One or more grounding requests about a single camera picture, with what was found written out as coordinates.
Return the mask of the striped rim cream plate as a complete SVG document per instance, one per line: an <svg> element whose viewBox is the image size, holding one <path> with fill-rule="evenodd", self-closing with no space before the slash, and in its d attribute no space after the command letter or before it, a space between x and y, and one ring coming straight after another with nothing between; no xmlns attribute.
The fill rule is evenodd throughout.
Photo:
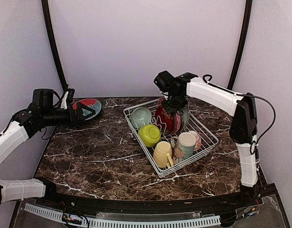
<svg viewBox="0 0 292 228"><path fill-rule="evenodd" d="M98 120L102 117L102 112L98 113L96 116L94 116L93 118L89 118L89 119L86 119L86 121L94 121L94 120Z"/></svg>

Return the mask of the red and teal plate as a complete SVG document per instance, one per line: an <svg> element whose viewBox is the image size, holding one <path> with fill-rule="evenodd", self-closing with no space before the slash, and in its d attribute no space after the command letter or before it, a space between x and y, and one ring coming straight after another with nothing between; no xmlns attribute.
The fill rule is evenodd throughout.
<svg viewBox="0 0 292 228"><path fill-rule="evenodd" d="M97 99L85 98L85 99L78 100L77 102L79 101L82 101L84 104L90 106L94 110L94 113L93 113L94 116L100 113L102 109L102 104Z"/></svg>

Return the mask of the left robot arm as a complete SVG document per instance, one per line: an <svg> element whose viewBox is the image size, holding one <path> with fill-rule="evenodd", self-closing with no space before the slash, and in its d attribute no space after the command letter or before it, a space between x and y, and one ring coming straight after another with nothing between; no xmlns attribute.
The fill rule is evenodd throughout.
<svg viewBox="0 0 292 228"><path fill-rule="evenodd" d="M0 165L21 144L49 126L82 123L101 111L98 100L87 98L73 102L75 90L66 88L62 96L53 89L36 89L28 108L15 113L0 133ZM28 198L42 198L57 207L61 197L54 183L45 178L0 180L0 204Z"/></svg>

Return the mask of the pink polka dot plate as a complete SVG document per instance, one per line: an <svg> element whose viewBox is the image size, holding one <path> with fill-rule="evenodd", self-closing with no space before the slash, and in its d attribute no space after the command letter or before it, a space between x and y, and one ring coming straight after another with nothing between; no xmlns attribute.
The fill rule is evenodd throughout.
<svg viewBox="0 0 292 228"><path fill-rule="evenodd" d="M172 135L175 135L181 129L181 116L178 113L173 114Z"/></svg>

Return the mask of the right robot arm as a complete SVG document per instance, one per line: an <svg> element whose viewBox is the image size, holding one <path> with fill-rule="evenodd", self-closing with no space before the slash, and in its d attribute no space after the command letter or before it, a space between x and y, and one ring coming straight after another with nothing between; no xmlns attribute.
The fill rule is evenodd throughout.
<svg viewBox="0 0 292 228"><path fill-rule="evenodd" d="M187 105L187 97L196 98L213 105L233 118L229 135L239 152L241 185L254 187L258 181L257 96L235 92L211 83L212 76L199 77L183 73L174 77L168 71L160 72L154 83L164 95L163 107L168 114L180 111Z"/></svg>

